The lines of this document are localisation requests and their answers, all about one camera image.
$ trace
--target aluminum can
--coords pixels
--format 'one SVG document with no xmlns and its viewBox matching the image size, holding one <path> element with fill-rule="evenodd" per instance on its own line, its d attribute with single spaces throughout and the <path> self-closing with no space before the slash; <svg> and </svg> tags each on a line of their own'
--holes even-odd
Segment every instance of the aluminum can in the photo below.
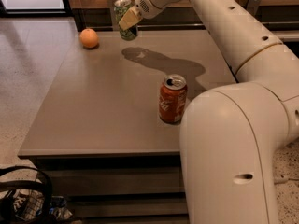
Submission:
<svg viewBox="0 0 299 224">
<path fill-rule="evenodd" d="M 119 23 L 123 15 L 127 12 L 127 10 L 132 6 L 131 0 L 117 0 L 114 3 L 114 12 L 116 22 Z M 120 28 L 121 38 L 127 41 L 134 40 L 138 36 L 138 28 L 137 25 L 130 27 L 127 30 L 122 30 Z"/>
<path fill-rule="evenodd" d="M 166 123 L 181 121 L 187 98 L 187 83 L 180 75 L 164 78 L 160 88 L 159 115 Z"/>
</svg>

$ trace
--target orange fruit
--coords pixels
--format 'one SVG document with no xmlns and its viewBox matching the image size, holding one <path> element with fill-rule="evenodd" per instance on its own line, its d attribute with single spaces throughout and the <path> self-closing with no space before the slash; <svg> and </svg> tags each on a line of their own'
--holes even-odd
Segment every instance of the orange fruit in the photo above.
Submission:
<svg viewBox="0 0 299 224">
<path fill-rule="evenodd" d="M 85 48 L 92 49 L 99 43 L 99 37 L 93 29 L 86 28 L 80 34 L 80 41 Z"/>
</svg>

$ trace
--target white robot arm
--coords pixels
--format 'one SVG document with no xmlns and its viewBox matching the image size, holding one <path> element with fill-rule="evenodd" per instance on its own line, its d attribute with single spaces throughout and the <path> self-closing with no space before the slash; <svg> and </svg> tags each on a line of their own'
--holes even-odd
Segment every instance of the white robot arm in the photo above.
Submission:
<svg viewBox="0 0 299 224">
<path fill-rule="evenodd" d="M 144 18 L 178 0 L 135 0 Z M 181 123 L 192 224 L 278 224 L 274 152 L 299 136 L 299 61 L 234 0 L 190 0 L 239 84 L 196 97 Z"/>
</svg>

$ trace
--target green can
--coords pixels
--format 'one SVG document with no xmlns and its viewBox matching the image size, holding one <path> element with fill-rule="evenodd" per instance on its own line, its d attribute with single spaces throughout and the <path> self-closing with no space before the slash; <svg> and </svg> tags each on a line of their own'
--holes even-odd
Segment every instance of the green can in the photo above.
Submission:
<svg viewBox="0 0 299 224">
<path fill-rule="evenodd" d="M 123 15 L 127 12 L 127 10 L 132 6 L 131 0 L 117 0 L 114 3 L 114 11 L 116 16 L 116 22 L 119 23 Z M 138 28 L 137 25 L 127 29 L 122 30 L 120 28 L 121 38 L 127 41 L 132 41 L 138 36 Z"/>
</svg>

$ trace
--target gray floor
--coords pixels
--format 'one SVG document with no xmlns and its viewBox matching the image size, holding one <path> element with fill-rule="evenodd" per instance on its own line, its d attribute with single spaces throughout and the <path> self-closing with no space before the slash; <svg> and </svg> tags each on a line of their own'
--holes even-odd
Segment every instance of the gray floor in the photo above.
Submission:
<svg viewBox="0 0 299 224">
<path fill-rule="evenodd" d="M 17 157 L 72 41 L 72 18 L 0 19 L 0 166 L 31 165 Z M 299 178 L 299 141 L 279 150 L 275 173 Z M 299 223 L 299 182 L 277 185 L 281 223 Z"/>
</svg>

